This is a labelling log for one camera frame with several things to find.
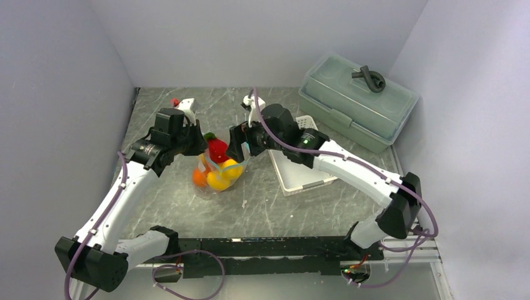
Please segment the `red toy strawberry with leaves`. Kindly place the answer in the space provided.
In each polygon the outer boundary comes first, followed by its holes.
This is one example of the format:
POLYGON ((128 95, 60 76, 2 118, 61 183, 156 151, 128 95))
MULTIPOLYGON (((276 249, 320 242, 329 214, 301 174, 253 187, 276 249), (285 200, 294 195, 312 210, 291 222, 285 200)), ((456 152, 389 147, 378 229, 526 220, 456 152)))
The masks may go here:
POLYGON ((207 132, 203 137, 208 145, 209 158, 214 163, 222 164, 230 159, 230 157, 226 155, 228 145, 219 139, 213 132, 207 132))

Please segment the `yellow toy lemon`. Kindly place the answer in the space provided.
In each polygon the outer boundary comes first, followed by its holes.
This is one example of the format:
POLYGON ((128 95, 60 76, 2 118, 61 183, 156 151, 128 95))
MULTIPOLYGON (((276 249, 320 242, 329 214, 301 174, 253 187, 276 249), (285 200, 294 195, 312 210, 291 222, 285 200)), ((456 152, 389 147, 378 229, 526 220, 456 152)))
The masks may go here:
POLYGON ((228 159, 221 164, 221 176, 225 179, 238 179, 244 172, 244 166, 233 159, 228 159))

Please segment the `orange toy tangerine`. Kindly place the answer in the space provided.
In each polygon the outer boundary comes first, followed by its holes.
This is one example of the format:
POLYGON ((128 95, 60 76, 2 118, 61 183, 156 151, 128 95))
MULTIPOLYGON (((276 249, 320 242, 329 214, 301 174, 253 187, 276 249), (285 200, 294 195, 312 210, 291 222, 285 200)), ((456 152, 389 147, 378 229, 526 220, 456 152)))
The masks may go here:
POLYGON ((192 172, 192 183, 199 188, 206 187, 208 185, 206 174, 199 168, 196 168, 192 172))

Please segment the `clear zip top bag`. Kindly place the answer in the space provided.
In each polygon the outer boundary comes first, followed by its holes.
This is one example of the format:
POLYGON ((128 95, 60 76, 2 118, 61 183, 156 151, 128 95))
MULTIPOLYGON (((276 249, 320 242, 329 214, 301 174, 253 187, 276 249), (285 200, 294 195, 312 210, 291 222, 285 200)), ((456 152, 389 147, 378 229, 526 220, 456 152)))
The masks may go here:
POLYGON ((205 140, 207 149, 198 156, 192 183, 204 192, 223 192, 243 175, 249 160, 237 162, 228 156, 228 144, 211 133, 205 135, 205 140))

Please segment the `white perforated plastic basket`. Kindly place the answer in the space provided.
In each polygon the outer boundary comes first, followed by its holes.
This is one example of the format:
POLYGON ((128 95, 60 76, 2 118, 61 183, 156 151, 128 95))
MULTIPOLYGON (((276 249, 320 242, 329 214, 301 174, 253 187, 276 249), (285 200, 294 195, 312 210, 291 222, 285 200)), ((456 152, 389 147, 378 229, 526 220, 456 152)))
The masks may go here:
POLYGON ((337 179, 328 173, 296 164, 281 151, 269 150, 268 154, 284 196, 292 196, 311 189, 321 188, 332 184, 337 179))

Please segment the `yellow toy fruit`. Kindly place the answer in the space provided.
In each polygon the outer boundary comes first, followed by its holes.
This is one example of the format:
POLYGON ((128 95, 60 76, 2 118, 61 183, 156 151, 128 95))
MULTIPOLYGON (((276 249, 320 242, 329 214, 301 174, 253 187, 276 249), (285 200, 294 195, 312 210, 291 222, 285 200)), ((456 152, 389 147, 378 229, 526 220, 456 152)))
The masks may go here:
POLYGON ((218 171, 207 173, 206 182, 215 191, 224 191, 231 186, 231 181, 223 178, 218 171))

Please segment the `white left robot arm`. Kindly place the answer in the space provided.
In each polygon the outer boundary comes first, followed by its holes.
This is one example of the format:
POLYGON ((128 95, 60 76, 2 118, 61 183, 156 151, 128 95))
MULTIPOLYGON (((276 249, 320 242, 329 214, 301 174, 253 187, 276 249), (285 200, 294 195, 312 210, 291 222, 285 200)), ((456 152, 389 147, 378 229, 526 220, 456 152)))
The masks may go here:
POLYGON ((178 233, 163 226, 134 239, 119 238, 134 207, 175 156, 197 156, 207 147, 195 109, 180 104, 160 109, 148 133, 118 152, 121 170, 102 203, 74 237, 61 237, 55 245, 66 272, 65 299, 72 298, 73 279, 94 288, 81 294, 91 299, 100 290, 115 290, 138 264, 154 258, 170 263, 179 256, 178 233))

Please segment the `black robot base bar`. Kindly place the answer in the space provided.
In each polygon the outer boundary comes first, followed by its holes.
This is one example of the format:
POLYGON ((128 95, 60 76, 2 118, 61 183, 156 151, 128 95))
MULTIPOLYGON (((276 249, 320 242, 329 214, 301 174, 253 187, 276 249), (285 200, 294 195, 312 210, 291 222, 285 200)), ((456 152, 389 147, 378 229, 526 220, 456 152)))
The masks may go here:
POLYGON ((162 226, 169 248, 154 263, 175 263, 177 253, 186 279, 205 276, 319 273, 335 276, 348 262, 381 261, 377 244, 360 249, 342 236, 183 238, 162 226))

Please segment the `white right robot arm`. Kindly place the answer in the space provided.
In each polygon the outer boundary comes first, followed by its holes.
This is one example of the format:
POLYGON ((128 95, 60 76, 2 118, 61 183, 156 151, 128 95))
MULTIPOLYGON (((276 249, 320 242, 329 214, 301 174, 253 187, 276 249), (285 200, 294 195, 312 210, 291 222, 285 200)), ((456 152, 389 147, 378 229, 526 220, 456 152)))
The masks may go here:
POLYGON ((279 152, 294 164, 330 174, 368 195, 381 208, 355 222, 345 236, 344 250, 360 259, 376 242, 392 237, 405 239, 424 204, 419 178, 409 173, 382 170, 351 154, 336 141, 313 128, 300 128, 290 111, 280 104, 266 105, 262 99, 244 97, 247 121, 237 127, 252 156, 265 150, 279 152))

